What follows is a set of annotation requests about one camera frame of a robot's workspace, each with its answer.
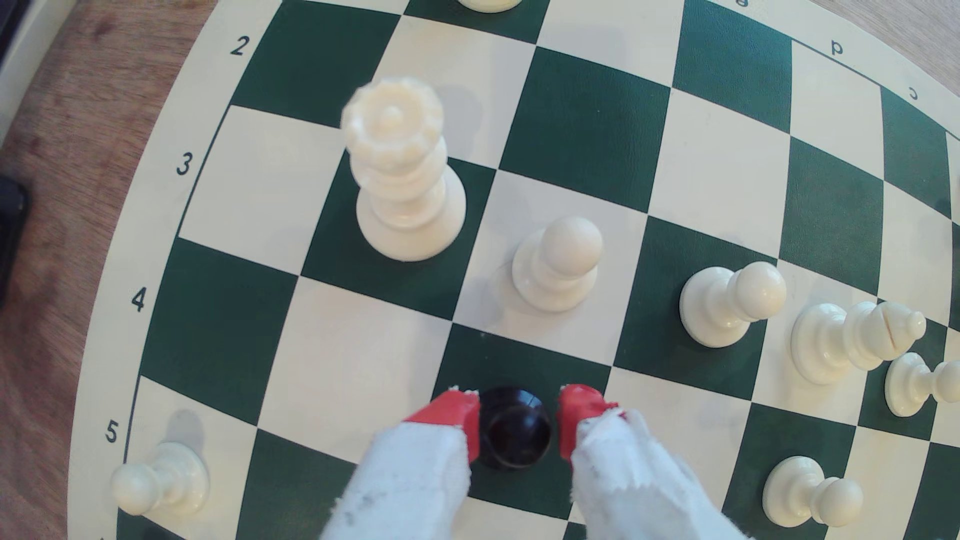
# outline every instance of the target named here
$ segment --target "number 4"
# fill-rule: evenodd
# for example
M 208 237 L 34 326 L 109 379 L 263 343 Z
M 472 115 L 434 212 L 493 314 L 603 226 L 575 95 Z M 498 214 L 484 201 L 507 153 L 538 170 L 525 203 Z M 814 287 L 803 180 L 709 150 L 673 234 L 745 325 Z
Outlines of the number 4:
M 143 301 L 147 298 L 147 287 L 140 287 L 140 290 L 136 291 L 136 294 L 133 295 L 133 300 L 130 300 L 130 303 L 136 306 L 136 312 L 139 313 L 140 309 L 143 309 Z

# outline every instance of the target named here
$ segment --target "chessboard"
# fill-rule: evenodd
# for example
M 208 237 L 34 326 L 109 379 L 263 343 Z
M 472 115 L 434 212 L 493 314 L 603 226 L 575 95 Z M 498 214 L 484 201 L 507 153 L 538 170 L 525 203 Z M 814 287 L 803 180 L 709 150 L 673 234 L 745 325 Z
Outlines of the chessboard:
M 341 110 L 416 77 L 444 104 L 467 214 L 398 262 L 356 220 Z M 960 405 L 907 418 L 887 365 L 805 381 L 804 307 L 895 301 L 912 351 L 960 357 L 960 98 L 806 0 L 222 0 L 170 91 L 109 249 L 70 450 L 69 536 L 312 539 L 372 436 L 448 387 L 512 385 L 551 415 L 579 382 L 638 409 L 757 539 L 958 537 Z M 580 215 L 604 235 L 571 311 L 527 306 L 518 243 Z M 766 260 L 782 311 L 708 349 L 681 288 Z M 195 450 L 204 508 L 133 517 L 109 479 Z M 860 519 L 780 528 L 760 494 L 790 455 L 863 488 Z M 474 464 L 453 537 L 582 540 L 569 464 Z

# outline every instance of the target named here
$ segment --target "white fabric cover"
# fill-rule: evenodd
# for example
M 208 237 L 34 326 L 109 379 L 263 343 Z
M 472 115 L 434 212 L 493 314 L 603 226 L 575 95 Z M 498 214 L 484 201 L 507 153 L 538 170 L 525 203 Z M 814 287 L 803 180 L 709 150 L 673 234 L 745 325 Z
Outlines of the white fabric cover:
M 469 486 L 463 430 L 401 422 L 374 438 L 321 540 L 448 540 Z
M 570 460 L 588 540 L 746 540 L 635 410 L 581 421 Z

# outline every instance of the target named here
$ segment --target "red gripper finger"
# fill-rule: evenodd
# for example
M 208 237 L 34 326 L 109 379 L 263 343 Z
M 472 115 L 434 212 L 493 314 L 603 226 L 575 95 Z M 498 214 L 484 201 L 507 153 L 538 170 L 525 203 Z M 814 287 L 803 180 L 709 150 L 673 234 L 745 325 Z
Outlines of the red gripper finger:
M 460 427 L 467 435 L 469 460 L 480 455 L 480 395 L 476 392 L 447 390 L 406 421 Z
M 560 424 L 560 456 L 567 461 L 577 447 L 577 424 L 585 418 L 600 416 L 609 408 L 619 406 L 607 403 L 603 394 L 585 384 L 568 384 L 560 391 L 560 410 L 557 422 Z

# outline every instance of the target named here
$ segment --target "green square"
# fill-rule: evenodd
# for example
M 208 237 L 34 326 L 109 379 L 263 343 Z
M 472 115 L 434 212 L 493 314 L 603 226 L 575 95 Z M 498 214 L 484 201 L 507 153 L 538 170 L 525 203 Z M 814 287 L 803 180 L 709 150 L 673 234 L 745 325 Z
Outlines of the green square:
M 609 376 L 608 366 L 454 324 L 433 395 L 436 397 L 451 386 L 480 392 L 498 386 L 518 386 L 540 398 L 552 420 L 557 415 L 561 386 L 579 382 L 604 392 Z M 469 495 L 566 519 L 570 514 L 572 478 L 570 464 L 560 457 L 558 440 L 554 423 L 547 454 L 522 471 L 495 471 L 474 461 Z
M 355 465 L 258 430 L 237 540 L 314 540 Z
M 930 443 L 903 540 L 957 537 L 960 530 L 960 513 L 956 507 L 956 491 L 960 485 L 957 463 L 960 463 L 960 448 Z
M 384 12 L 284 0 L 230 103 L 339 128 L 341 110 L 373 78 L 398 21 Z
M 736 271 L 757 260 L 777 263 L 736 244 L 655 217 L 647 219 L 613 365 L 751 399 L 766 321 L 750 325 L 746 335 L 730 347 L 704 347 L 690 337 L 680 320 L 680 292 L 704 268 Z
M 177 238 L 140 375 L 256 424 L 297 277 Z
M 931 370 L 944 361 L 947 346 L 947 327 L 926 321 L 926 333 L 918 339 L 910 351 L 924 359 Z M 937 402 L 929 398 L 920 411 L 913 416 L 901 418 L 890 412 L 886 398 L 887 371 L 890 362 L 882 362 L 875 370 L 867 372 L 867 384 L 863 389 L 863 404 L 860 407 L 859 426 L 888 431 L 908 437 L 930 440 L 933 418 L 937 414 Z
M 640 211 L 670 88 L 537 48 L 500 168 Z
M 788 36 L 707 0 L 686 0 L 673 87 L 790 131 Z
M 950 327 L 960 331 L 960 225 L 953 223 L 953 290 L 950 295 Z
M 587 540 L 587 526 L 572 522 L 566 524 L 564 540 Z
M 723 513 L 756 540 L 824 538 L 827 526 L 813 520 L 799 527 L 783 528 L 767 519 L 763 512 L 763 485 L 774 467 L 794 455 L 812 458 L 827 477 L 842 478 L 855 431 L 855 427 L 846 424 L 751 404 Z
M 349 157 L 344 154 L 301 273 L 312 280 L 452 319 L 496 171 L 465 161 L 448 163 L 467 193 L 464 227 L 438 255 L 418 262 L 400 262 L 381 255 L 360 232 L 356 217 L 360 187 L 350 172 Z
M 791 138 L 780 258 L 876 294 L 882 238 L 883 182 Z
M 536 43 L 550 0 L 523 0 L 500 13 L 480 13 L 457 0 L 410 0 L 405 14 Z
M 883 179 L 950 217 L 947 131 L 890 90 L 883 104 Z
M 117 510 L 117 540 L 183 540 L 143 516 Z

